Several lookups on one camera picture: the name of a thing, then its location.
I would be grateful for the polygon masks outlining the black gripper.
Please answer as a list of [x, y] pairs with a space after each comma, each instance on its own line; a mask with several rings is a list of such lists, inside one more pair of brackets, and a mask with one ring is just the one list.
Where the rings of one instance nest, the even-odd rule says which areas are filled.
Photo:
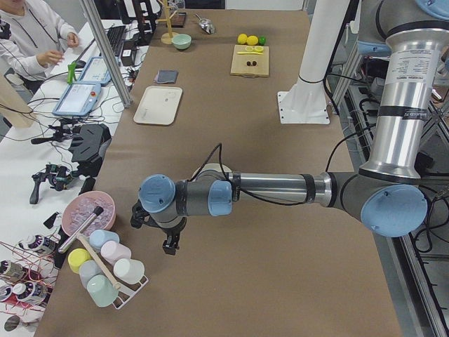
[[177, 217], [173, 224], [168, 226], [162, 226], [162, 223], [157, 222], [152, 215], [146, 211], [141, 202], [137, 201], [132, 207], [132, 216], [130, 219], [130, 225], [134, 228], [141, 228], [143, 225], [149, 227], [156, 227], [161, 229], [166, 234], [166, 240], [163, 242], [163, 250], [165, 254], [175, 256], [178, 250], [181, 231], [184, 230], [187, 224], [185, 217]]

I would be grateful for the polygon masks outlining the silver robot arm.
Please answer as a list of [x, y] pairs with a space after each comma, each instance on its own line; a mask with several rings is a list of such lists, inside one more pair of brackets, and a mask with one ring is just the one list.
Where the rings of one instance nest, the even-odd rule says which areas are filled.
[[131, 225], [163, 230], [163, 250], [173, 255], [189, 216], [227, 215], [246, 194], [282, 206], [317, 202], [385, 237], [418, 228], [428, 203], [415, 160], [440, 54], [448, 45], [448, 2], [364, 1], [361, 8], [361, 38], [385, 43], [391, 56], [370, 156], [357, 172], [238, 173], [205, 163], [189, 180], [152, 175], [140, 186]]

